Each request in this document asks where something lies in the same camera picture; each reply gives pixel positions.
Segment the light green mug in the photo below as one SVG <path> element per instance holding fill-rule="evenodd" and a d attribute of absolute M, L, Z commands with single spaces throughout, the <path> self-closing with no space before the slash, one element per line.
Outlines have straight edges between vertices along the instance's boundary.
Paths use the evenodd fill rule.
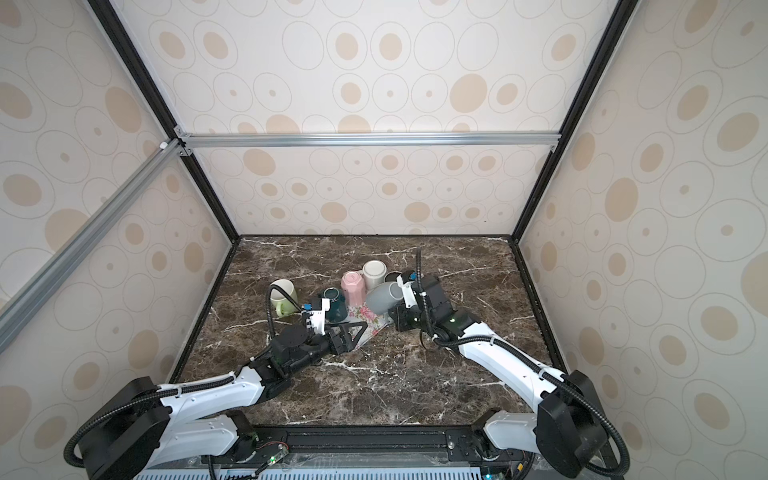
<path fill-rule="evenodd" d="M 270 302 L 276 316 L 283 318 L 297 313 L 299 308 L 293 282 L 288 279 L 278 279 L 273 281 L 272 285 L 276 285 L 276 288 L 270 290 Z"/>

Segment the grey mug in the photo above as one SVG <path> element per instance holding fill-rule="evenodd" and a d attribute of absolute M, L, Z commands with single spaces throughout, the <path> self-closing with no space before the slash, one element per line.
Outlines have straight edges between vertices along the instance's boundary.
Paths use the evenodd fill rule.
<path fill-rule="evenodd" d="M 367 294 L 365 305 L 376 316 L 382 316 L 402 300 L 403 292 L 398 283 L 384 282 Z"/>

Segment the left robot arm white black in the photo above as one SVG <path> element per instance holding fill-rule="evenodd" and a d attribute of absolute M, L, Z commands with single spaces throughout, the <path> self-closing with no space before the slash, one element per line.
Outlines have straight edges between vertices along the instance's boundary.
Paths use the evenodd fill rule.
<path fill-rule="evenodd" d="M 160 385 L 135 379 L 78 428 L 65 444 L 64 461 L 91 479 L 131 479 L 147 467 L 225 455 L 254 433 L 234 409 L 270 401 L 304 368 L 353 351 L 367 327 L 342 322 L 317 332 L 289 325 L 268 348 L 225 375 Z"/>

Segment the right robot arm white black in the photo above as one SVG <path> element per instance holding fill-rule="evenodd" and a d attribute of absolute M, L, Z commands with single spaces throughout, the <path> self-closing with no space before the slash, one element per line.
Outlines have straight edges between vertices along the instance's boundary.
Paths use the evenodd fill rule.
<path fill-rule="evenodd" d="M 435 275 L 408 271 L 385 283 L 397 330 L 419 330 L 435 345 L 455 351 L 510 387 L 530 414 L 491 410 L 473 426 L 478 453 L 494 459 L 504 450 L 540 455 L 568 478 L 589 470 L 622 477 L 631 465 L 626 441 L 608 419 L 591 380 L 566 374 L 513 346 L 478 315 L 456 308 Z"/>

